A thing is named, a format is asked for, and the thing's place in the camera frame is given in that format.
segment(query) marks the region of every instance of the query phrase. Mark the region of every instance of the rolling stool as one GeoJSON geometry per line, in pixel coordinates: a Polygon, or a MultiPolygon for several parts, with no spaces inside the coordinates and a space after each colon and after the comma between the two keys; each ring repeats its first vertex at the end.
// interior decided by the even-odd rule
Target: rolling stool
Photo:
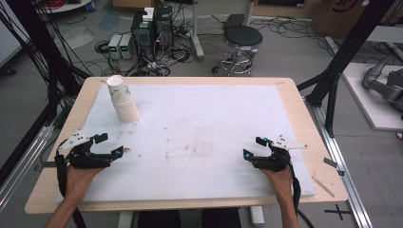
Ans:
{"type": "MultiPolygon", "coordinates": [[[[263,37],[260,32],[247,26],[233,26],[224,31],[222,39],[229,47],[235,48],[235,52],[225,53],[220,57],[221,67],[228,72],[228,76],[231,73],[248,73],[251,77],[252,58],[243,51],[252,51],[261,44],[263,37]]],[[[213,73],[218,73],[219,68],[219,66],[214,66],[213,73]]]]}

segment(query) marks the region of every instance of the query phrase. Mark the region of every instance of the white cup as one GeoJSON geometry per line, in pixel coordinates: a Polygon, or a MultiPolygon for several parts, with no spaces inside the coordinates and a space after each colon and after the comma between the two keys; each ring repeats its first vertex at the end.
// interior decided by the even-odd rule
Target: white cup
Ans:
{"type": "Polygon", "coordinates": [[[125,104],[113,104],[113,106],[115,107],[119,120],[122,123],[130,124],[137,121],[140,117],[134,99],[130,99],[130,101],[125,104]]]}
{"type": "Polygon", "coordinates": [[[110,98],[114,104],[125,104],[131,100],[131,93],[122,75],[112,75],[106,80],[110,98]]]}

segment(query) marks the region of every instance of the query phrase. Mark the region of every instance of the table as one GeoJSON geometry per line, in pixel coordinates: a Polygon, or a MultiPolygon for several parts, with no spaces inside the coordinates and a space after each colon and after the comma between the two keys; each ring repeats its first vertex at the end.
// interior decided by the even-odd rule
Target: table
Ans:
{"type": "MultiPolygon", "coordinates": [[[[104,78],[92,77],[86,82],[67,118],[59,138],[69,137],[86,121],[94,100],[104,78]]],[[[343,201],[347,199],[346,189],[336,170],[324,163],[324,158],[330,158],[320,138],[316,126],[302,101],[296,85],[287,78],[211,78],[211,77],[169,77],[169,78],[126,78],[129,84],[168,84],[168,85],[268,85],[276,86],[284,108],[287,112],[296,138],[308,144],[303,151],[303,157],[312,175],[317,193],[311,198],[301,199],[300,202],[343,201]]],[[[49,160],[52,161],[56,148],[53,148],[49,160]]],[[[55,168],[44,168],[26,205],[29,214],[52,213],[58,203],[58,186],[55,168]]],[[[175,200],[141,200],[141,201],[111,201],[85,202],[80,205],[82,211],[137,211],[149,209],[187,209],[207,207],[231,207],[276,204],[275,197],[264,199],[175,199],[175,200]]]]}

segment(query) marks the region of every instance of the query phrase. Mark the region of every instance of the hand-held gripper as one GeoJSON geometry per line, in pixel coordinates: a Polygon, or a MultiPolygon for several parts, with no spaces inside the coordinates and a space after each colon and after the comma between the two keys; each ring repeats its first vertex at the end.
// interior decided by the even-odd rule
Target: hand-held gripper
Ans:
{"type": "Polygon", "coordinates": [[[270,150],[272,151],[272,154],[268,157],[259,157],[255,156],[248,150],[243,149],[243,158],[251,162],[252,165],[258,169],[266,169],[266,170],[272,170],[274,172],[279,172],[286,169],[287,167],[290,168],[294,190],[293,202],[294,202],[294,208],[297,212],[299,198],[301,194],[301,188],[299,185],[299,181],[296,177],[296,174],[294,173],[294,167],[291,162],[291,156],[288,153],[288,150],[284,149],[284,148],[290,148],[290,146],[287,146],[286,143],[282,143],[282,141],[285,140],[281,136],[277,142],[270,141],[266,138],[256,137],[256,143],[263,146],[269,146],[270,150]]]}
{"type": "MultiPolygon", "coordinates": [[[[71,135],[70,138],[63,141],[56,151],[54,157],[57,168],[57,180],[59,181],[60,193],[64,197],[67,189],[67,163],[69,162],[74,168],[90,169],[90,168],[106,168],[110,164],[121,158],[124,154],[124,147],[120,146],[110,152],[110,154],[94,154],[91,152],[91,146],[94,143],[101,143],[107,140],[107,134],[94,135],[87,137],[82,130],[78,130],[71,135]],[[61,151],[70,149],[68,155],[63,156],[61,151]]],[[[78,228],[86,228],[84,219],[80,210],[76,208],[73,215],[74,223],[78,228]]]]}

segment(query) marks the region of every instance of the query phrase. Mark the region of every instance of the floor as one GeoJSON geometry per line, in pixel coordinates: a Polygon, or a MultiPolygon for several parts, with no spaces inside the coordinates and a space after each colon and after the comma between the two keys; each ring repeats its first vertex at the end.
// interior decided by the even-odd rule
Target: floor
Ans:
{"type": "MultiPolygon", "coordinates": [[[[92,13],[79,9],[58,14],[56,19],[67,27],[86,28],[86,34],[92,35],[93,40],[75,48],[74,52],[86,63],[93,75],[107,75],[110,71],[107,70],[105,59],[94,51],[94,46],[110,38],[114,32],[129,31],[130,15],[132,14],[128,12],[117,13],[106,4],[92,13]]],[[[225,21],[226,16],[217,18],[225,21]]],[[[199,20],[199,28],[204,29],[205,34],[200,36],[205,52],[204,59],[171,66],[169,76],[225,76],[223,71],[217,75],[211,72],[220,56],[231,50],[219,35],[211,35],[222,32],[221,24],[213,20],[215,19],[210,16],[199,20]]],[[[298,24],[304,26],[303,32],[308,30],[309,33],[304,34],[310,37],[301,37],[301,33],[291,30],[281,35],[277,33],[276,23],[270,29],[267,27],[267,20],[254,21],[253,27],[263,34],[263,43],[254,59],[253,77],[290,77],[296,84],[300,84],[318,75],[332,61],[332,52],[310,32],[309,22],[298,24]],[[295,38],[285,38],[285,34],[295,38]]],[[[376,62],[374,58],[379,59],[387,52],[380,44],[369,43],[359,51],[354,61],[373,64],[376,62]]],[[[4,164],[47,104],[46,85],[28,56],[20,52],[10,62],[16,68],[16,74],[2,73],[0,77],[0,96],[3,98],[0,103],[0,127],[4,129],[0,133],[0,165],[4,164]]],[[[402,64],[397,59],[393,63],[402,64]]],[[[129,61],[121,62],[122,68],[128,65],[129,61]]],[[[310,91],[311,88],[305,89],[301,91],[301,95],[307,95],[310,91]]],[[[57,131],[56,129],[49,142],[57,137],[57,131]]],[[[337,93],[334,133],[372,226],[402,227],[403,180],[399,175],[403,172],[402,142],[396,139],[393,131],[371,129],[343,79],[339,82],[337,93]]],[[[49,149],[44,151],[41,158],[43,161],[48,158],[48,152],[49,149]]],[[[25,203],[40,175],[38,167],[39,159],[1,212],[2,227],[38,227],[46,223],[48,215],[28,215],[24,211],[25,203]]],[[[351,209],[348,202],[301,204],[299,209],[316,227],[356,227],[353,216],[349,214],[351,209]]],[[[264,206],[263,212],[264,227],[280,227],[277,206],[264,206]]],[[[181,213],[184,228],[198,227],[200,210],[186,210],[181,213]]],[[[84,213],[84,217],[88,227],[116,227],[119,213],[84,213]]],[[[248,208],[240,208],[240,218],[242,227],[253,227],[248,208]]],[[[299,219],[301,227],[308,227],[302,218],[299,219]]]]}

